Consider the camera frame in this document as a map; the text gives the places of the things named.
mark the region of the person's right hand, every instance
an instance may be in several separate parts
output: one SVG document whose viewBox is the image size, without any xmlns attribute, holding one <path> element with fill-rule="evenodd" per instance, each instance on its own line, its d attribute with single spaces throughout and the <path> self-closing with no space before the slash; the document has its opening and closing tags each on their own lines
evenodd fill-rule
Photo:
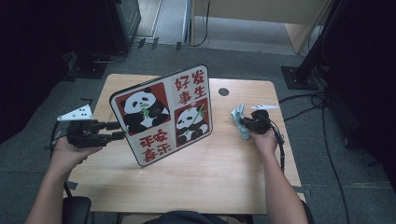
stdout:
<svg viewBox="0 0 396 224">
<path fill-rule="evenodd" d="M 254 139 L 257 149 L 264 157 L 275 156 L 277 140 L 272 129 L 263 134 L 250 132 L 250 136 Z"/>
</svg>

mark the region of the floor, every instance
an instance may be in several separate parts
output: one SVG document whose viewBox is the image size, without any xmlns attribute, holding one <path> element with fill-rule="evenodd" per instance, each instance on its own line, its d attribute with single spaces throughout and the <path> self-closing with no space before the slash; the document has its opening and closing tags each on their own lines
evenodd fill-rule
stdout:
<svg viewBox="0 0 396 224">
<path fill-rule="evenodd" d="M 181 42 L 183 45 L 188 45 L 183 41 L 186 0 L 140 0 L 139 6 L 142 22 L 136 33 L 137 41 L 146 38 L 147 43 L 152 43 L 154 38 L 158 38 L 159 44 L 176 45 L 177 42 Z M 318 38 L 319 30 L 320 27 L 317 27 L 301 52 L 297 54 L 283 23 L 209 17 L 207 39 L 199 48 L 305 56 Z M 204 36 L 205 18 L 195 17 L 193 44 L 200 44 Z"/>
</svg>

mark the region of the panda picture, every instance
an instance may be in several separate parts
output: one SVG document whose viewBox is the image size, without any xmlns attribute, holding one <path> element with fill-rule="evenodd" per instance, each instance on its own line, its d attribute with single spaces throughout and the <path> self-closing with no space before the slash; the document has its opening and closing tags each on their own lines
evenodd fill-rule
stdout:
<svg viewBox="0 0 396 224">
<path fill-rule="evenodd" d="M 141 133 L 164 123 L 169 109 L 151 92 L 151 88 L 133 93 L 120 102 L 124 110 L 123 120 L 129 133 Z"/>
<path fill-rule="evenodd" d="M 190 107 L 180 112 L 177 127 L 177 143 L 185 144 L 190 140 L 195 140 L 202 136 L 208 129 L 204 121 L 204 106 Z"/>
</svg>

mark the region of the chinese character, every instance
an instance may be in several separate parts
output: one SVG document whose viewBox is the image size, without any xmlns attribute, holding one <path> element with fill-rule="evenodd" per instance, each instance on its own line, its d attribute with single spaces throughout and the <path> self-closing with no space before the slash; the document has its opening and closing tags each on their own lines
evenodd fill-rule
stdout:
<svg viewBox="0 0 396 224">
<path fill-rule="evenodd" d="M 167 135 L 167 133 L 166 133 L 166 132 L 163 132 L 163 130 L 160 129 L 160 130 L 158 130 L 158 133 L 152 135 L 152 137 L 153 137 L 154 140 L 157 141 L 157 142 L 163 142 L 163 141 L 165 141 L 166 139 L 168 139 L 168 138 L 166 137 L 166 135 Z"/>
<path fill-rule="evenodd" d="M 171 148 L 170 148 L 171 146 L 169 146 L 168 144 L 162 144 L 162 145 L 159 145 L 159 146 L 157 146 L 157 148 L 158 148 L 158 152 L 160 153 L 160 155 L 162 155 L 163 153 L 166 153 L 166 152 L 168 152 L 168 148 L 169 148 L 169 151 L 171 150 Z"/>
<path fill-rule="evenodd" d="M 157 153 L 154 152 L 154 149 L 150 149 L 150 148 L 148 148 L 142 154 L 145 154 L 145 161 L 155 160 L 155 156 L 157 155 Z"/>
<path fill-rule="evenodd" d="M 151 147 L 151 143 L 154 143 L 154 140 L 152 139 L 151 135 L 140 138 L 139 140 L 140 140 L 140 146 L 142 147 Z"/>
<path fill-rule="evenodd" d="M 180 96 L 179 103 L 183 105 L 186 104 L 191 99 L 191 96 L 187 91 L 183 91 L 179 96 Z"/>
<path fill-rule="evenodd" d="M 194 78 L 193 83 L 194 84 L 200 84 L 204 82 L 204 78 L 202 77 L 202 75 L 204 74 L 204 72 L 202 70 L 198 70 L 195 72 L 195 74 L 192 74 L 192 77 Z"/>
<path fill-rule="evenodd" d="M 180 91 L 181 88 L 186 89 L 187 88 L 187 84 L 189 84 L 189 76 L 184 76 L 184 77 L 180 77 L 180 79 L 184 79 L 184 82 L 182 83 L 180 80 L 178 80 L 178 78 L 176 79 L 175 85 L 178 91 Z"/>
<path fill-rule="evenodd" d="M 198 86 L 197 88 L 195 88 L 195 92 L 194 93 L 197 95 L 197 97 L 195 97 L 195 99 L 198 99 L 201 96 L 206 95 L 206 93 L 204 93 L 204 88 L 205 87 L 202 87 L 202 86 Z"/>
</svg>

